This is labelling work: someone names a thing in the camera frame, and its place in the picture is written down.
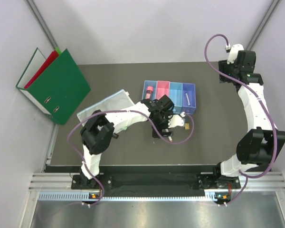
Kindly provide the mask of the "pink drawer bin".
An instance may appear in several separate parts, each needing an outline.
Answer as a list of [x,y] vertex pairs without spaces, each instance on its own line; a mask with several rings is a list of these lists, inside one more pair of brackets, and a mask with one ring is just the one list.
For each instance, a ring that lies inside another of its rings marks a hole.
[[160,99],[164,95],[169,96],[170,82],[169,81],[157,81],[156,87],[156,99]]

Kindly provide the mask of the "pink capped crayon tube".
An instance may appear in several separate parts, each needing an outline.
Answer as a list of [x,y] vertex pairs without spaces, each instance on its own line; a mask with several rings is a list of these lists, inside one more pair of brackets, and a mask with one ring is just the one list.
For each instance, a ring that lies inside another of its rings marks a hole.
[[153,94],[154,88],[152,86],[148,86],[146,88],[146,95],[145,95],[145,99],[151,99],[152,98],[152,94]]

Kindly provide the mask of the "light blue drawer bin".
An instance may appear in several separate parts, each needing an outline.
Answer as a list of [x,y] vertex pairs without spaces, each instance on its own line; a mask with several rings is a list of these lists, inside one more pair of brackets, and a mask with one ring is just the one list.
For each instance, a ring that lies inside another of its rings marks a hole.
[[180,113],[182,109],[182,83],[170,82],[169,98],[174,103],[173,112]]
[[156,98],[157,81],[145,80],[143,86],[142,100]]

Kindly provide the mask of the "purple drawer bin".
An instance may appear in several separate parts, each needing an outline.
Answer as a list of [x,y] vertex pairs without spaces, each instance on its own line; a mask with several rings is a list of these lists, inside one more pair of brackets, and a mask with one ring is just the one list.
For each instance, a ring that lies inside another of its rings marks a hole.
[[195,84],[182,83],[182,112],[194,114],[196,111],[196,87]]

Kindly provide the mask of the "white blue whiteboard marker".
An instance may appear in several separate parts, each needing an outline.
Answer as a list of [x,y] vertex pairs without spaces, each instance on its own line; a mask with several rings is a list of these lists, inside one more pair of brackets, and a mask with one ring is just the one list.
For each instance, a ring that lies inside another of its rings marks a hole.
[[188,93],[185,93],[186,101],[187,101],[187,106],[190,106],[190,99]]

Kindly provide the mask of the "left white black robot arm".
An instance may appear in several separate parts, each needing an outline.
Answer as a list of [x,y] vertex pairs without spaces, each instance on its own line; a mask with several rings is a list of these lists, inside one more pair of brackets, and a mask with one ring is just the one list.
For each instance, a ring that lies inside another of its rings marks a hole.
[[109,147],[111,139],[117,138],[125,128],[151,120],[153,138],[172,136],[166,130],[173,117],[173,108],[172,100],[164,95],[159,100],[143,99],[117,113],[112,110],[93,112],[80,131],[85,159],[80,172],[81,184],[90,189],[98,184],[101,154]]

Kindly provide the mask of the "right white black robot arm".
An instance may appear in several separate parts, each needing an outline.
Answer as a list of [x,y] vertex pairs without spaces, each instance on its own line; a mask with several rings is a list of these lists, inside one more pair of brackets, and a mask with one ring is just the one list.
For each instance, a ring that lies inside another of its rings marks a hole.
[[267,116],[264,82],[254,73],[255,63],[256,53],[241,45],[233,46],[227,60],[218,63],[220,81],[236,87],[247,119],[247,134],[237,144],[235,155],[214,168],[212,182],[218,188],[235,182],[241,172],[268,168],[285,143],[285,132],[272,125]]

